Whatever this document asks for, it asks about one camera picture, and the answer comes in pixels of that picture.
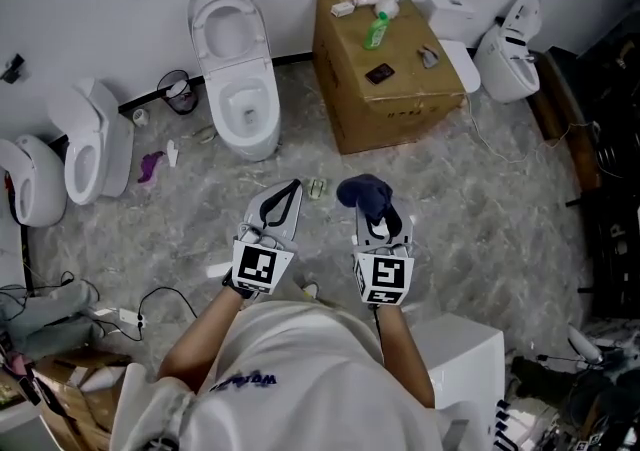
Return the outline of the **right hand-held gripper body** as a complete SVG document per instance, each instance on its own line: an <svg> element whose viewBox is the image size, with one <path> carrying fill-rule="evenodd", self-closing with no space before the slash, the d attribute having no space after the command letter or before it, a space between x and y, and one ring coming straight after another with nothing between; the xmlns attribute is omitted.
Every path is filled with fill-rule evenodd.
<svg viewBox="0 0 640 451"><path fill-rule="evenodd" d="M352 238L354 249L353 273L361 300L370 305L400 305L410 291L414 259L412 243L404 237L392 243L363 245Z"/></svg>

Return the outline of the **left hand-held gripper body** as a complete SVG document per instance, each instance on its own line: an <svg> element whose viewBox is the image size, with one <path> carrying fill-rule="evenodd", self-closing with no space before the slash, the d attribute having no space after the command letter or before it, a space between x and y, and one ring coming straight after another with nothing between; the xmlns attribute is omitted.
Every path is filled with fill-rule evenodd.
<svg viewBox="0 0 640 451"><path fill-rule="evenodd" d="M293 241L242 223L233 243L231 284L243 291L271 295L296 252Z"/></svg>

